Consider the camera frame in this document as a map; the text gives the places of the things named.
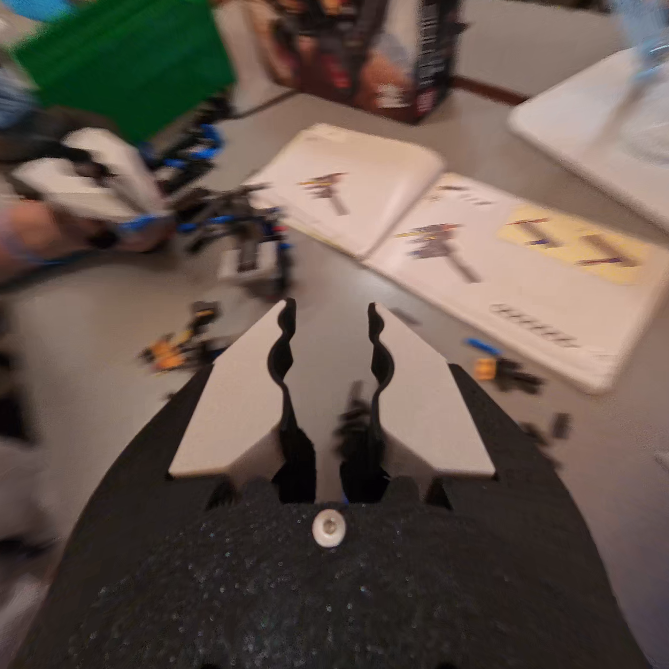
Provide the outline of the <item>person's left hand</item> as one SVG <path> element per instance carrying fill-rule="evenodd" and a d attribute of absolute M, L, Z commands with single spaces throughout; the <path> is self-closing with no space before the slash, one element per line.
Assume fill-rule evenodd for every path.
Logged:
<path fill-rule="evenodd" d="M 174 227 L 171 216 L 141 217 L 125 225 L 24 199 L 1 210 L 1 282 L 80 255 L 150 252 L 172 236 Z"/>

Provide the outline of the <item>white book stand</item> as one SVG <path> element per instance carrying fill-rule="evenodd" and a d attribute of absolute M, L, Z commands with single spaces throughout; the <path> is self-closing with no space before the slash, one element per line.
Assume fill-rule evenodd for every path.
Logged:
<path fill-rule="evenodd" d="M 668 232 L 668 2 L 612 4 L 630 47 L 524 102 L 509 125 Z"/>

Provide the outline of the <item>cluster of black lego pins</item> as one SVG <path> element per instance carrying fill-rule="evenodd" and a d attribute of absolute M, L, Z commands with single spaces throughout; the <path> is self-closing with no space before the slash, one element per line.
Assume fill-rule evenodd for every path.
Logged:
<path fill-rule="evenodd" d="M 527 372 L 523 365 L 504 357 L 496 358 L 494 383 L 500 391 L 520 390 L 528 395 L 538 395 L 545 384 L 544 380 Z"/>

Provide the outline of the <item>green plastic bin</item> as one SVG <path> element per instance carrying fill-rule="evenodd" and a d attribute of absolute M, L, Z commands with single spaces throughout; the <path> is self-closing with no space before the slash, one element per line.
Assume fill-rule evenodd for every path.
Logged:
<path fill-rule="evenodd" d="M 142 143 L 237 82 L 208 1 L 95 1 L 9 48 L 45 106 Z"/>

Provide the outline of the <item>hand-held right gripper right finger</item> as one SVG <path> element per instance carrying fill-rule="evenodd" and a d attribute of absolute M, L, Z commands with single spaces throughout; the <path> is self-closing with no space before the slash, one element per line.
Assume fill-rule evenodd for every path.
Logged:
<path fill-rule="evenodd" d="M 355 382 L 340 414 L 346 501 L 380 501 L 407 477 L 421 497 L 444 478 L 493 480 L 496 468 L 447 360 L 384 305 L 367 309 L 371 397 Z"/>

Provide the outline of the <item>dark lego set box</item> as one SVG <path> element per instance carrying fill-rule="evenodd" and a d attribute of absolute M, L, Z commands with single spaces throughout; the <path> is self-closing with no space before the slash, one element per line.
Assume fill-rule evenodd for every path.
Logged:
<path fill-rule="evenodd" d="M 248 1 L 275 83 L 406 124 L 450 94 L 461 1 Z"/>

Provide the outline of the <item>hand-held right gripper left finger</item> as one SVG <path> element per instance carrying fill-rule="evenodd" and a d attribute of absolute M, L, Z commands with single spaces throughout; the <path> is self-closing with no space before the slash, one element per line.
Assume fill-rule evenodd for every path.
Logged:
<path fill-rule="evenodd" d="M 264 478 L 282 502 L 315 501 L 315 449 L 286 384 L 296 327 L 296 301 L 280 300 L 215 359 L 171 478 L 221 476 L 234 490 Z"/>

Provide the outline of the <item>open lego instruction booklet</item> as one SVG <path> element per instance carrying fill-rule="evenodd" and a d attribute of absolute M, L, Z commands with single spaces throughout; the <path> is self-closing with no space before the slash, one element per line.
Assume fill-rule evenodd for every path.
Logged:
<path fill-rule="evenodd" d="M 668 291 L 667 249 L 448 172 L 401 140 L 314 124 L 244 186 L 256 207 L 593 394 Z"/>

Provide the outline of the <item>blue and black lego assembly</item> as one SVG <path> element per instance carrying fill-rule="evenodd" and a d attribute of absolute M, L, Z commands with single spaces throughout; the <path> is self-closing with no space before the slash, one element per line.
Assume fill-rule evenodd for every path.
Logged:
<path fill-rule="evenodd" d="M 225 146 L 216 124 L 227 119 L 230 111 L 225 94 L 211 96 L 170 146 L 158 151 L 146 144 L 140 149 L 146 166 L 159 176 L 159 185 L 166 194 L 174 193 L 212 169 L 214 158 Z"/>

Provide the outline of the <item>partly built lego model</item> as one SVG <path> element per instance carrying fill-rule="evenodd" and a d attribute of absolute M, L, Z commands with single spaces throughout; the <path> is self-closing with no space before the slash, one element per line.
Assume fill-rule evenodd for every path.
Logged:
<path fill-rule="evenodd" d="M 173 202 L 176 232 L 189 258 L 205 254 L 216 243 L 223 246 L 215 277 L 233 285 L 267 283 L 277 297 L 290 286 L 290 244 L 286 240 L 281 207 L 262 207 L 257 193 L 269 182 L 255 182 L 225 191 L 197 187 Z"/>

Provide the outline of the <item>orange and black lego assembly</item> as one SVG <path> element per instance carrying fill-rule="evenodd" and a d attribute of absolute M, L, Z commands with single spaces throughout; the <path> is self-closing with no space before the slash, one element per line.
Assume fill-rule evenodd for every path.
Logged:
<path fill-rule="evenodd" d="M 159 337 L 141 350 L 138 359 L 154 373 L 196 370 L 213 363 L 230 346 L 225 338 L 206 336 L 221 315 L 218 302 L 192 303 L 185 328 Z"/>

